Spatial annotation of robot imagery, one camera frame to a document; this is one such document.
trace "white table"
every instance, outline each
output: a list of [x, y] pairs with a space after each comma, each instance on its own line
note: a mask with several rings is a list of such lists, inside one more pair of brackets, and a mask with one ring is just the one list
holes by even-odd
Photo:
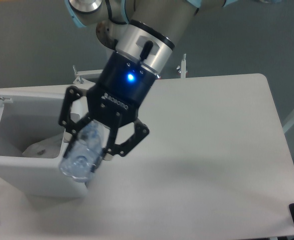
[[0, 179], [0, 239], [294, 235], [294, 166], [264, 76], [159, 80], [139, 118], [150, 135], [103, 162], [85, 199], [25, 196]]

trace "white box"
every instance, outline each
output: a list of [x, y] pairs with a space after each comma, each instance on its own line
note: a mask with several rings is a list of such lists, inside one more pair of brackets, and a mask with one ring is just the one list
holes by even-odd
[[[26, 194], [84, 197], [84, 183], [64, 176], [58, 166], [68, 145], [61, 142], [56, 158], [23, 157], [34, 143], [64, 132], [58, 118], [64, 94], [0, 90], [0, 177]], [[73, 115], [82, 116], [80, 101]]]

